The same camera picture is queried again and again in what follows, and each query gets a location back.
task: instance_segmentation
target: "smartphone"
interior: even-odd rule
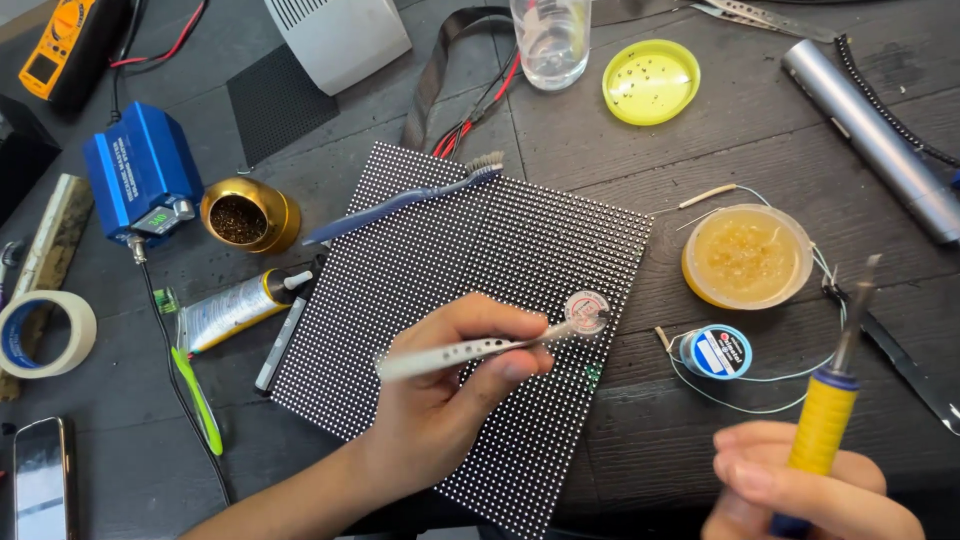
[[[62,418],[34,422],[13,438],[16,540],[76,540],[73,430]]]

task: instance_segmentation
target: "tape roll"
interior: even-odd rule
[[[23,323],[30,313],[52,302],[70,318],[70,341],[63,354],[46,365],[27,356],[21,345]],[[0,311],[0,368],[21,379],[43,379],[62,375],[80,365],[97,339],[97,317],[83,298],[72,292],[35,290],[13,299]]]

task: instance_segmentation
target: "yellow multimeter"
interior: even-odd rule
[[[57,110],[79,110],[107,68],[129,6],[129,0],[60,0],[20,82]]]

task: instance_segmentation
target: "yellow soldering iron handle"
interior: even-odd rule
[[[824,368],[814,372],[787,467],[821,476],[830,474],[859,389],[850,375]],[[770,534],[778,538],[803,540],[809,529],[806,520],[781,514],[774,515],[770,523]]]

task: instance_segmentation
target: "clear plastic bottle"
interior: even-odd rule
[[[523,73],[533,86],[560,90],[587,68],[590,0],[510,0]]]

